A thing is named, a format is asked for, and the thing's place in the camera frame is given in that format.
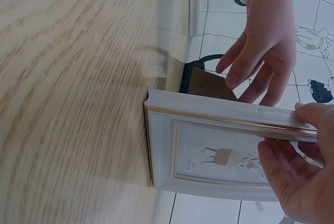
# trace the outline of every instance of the brown cardboard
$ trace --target brown cardboard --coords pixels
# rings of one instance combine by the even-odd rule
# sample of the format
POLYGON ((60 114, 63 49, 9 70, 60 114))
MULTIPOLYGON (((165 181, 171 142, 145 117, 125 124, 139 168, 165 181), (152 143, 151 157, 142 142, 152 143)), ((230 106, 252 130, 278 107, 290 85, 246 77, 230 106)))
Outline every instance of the brown cardboard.
POLYGON ((188 94, 237 101, 224 77, 197 68, 193 68, 188 94))

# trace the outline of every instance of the hand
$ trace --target hand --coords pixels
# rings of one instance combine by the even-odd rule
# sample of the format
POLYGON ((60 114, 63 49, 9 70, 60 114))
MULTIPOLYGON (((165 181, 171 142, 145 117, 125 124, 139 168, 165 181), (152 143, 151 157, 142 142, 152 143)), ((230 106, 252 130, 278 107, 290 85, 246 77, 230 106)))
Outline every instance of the hand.
POLYGON ((244 32, 216 67, 222 73, 230 65, 226 84, 234 89, 254 75, 252 84, 239 98, 274 106, 281 98, 296 62, 296 39, 292 0, 246 0, 244 32))
POLYGON ((334 105, 298 103, 295 109, 303 122, 318 129, 317 144, 298 147, 323 168, 309 164, 285 140, 260 142, 260 162, 286 215, 303 223, 333 223, 334 105))

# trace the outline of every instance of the tiled floor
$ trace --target tiled floor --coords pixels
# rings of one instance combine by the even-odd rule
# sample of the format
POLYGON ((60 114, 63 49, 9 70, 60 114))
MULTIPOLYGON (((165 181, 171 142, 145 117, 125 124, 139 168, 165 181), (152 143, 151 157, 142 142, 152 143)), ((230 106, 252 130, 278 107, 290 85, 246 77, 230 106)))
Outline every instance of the tiled floor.
MULTIPOLYGON (((292 110, 298 101, 334 103, 334 91, 331 90, 334 81, 330 79, 334 74, 334 0, 294 0, 294 9, 297 64, 277 107, 292 110), (303 36, 311 40, 303 43, 303 36)), ((201 5, 199 35, 191 39, 188 62, 207 55, 224 54, 242 33, 245 23, 244 6, 234 0, 207 0, 201 5)), ((205 62, 205 70, 215 73, 217 62, 205 62)), ((235 94, 240 96, 251 81, 252 78, 236 88, 235 94)), ((172 224, 279 224, 284 218, 279 203, 228 201, 182 194, 177 194, 173 209, 172 224)))

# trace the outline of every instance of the wooden surface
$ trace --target wooden surface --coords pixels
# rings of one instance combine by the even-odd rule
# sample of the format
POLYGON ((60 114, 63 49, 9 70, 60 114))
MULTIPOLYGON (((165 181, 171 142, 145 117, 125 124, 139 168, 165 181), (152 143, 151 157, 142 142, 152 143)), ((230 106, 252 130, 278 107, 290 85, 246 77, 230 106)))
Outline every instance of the wooden surface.
POLYGON ((148 88, 176 90, 187 0, 0 0, 0 223, 150 223, 148 88))

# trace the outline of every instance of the framed picture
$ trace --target framed picture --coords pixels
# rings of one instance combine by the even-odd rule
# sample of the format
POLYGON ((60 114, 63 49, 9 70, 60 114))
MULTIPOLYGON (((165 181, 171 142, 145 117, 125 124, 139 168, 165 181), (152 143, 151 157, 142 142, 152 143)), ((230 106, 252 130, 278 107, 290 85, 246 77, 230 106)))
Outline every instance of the framed picture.
POLYGON ((316 129, 288 110, 150 90, 145 112, 153 186, 172 192, 276 201, 257 144, 316 142, 316 129))

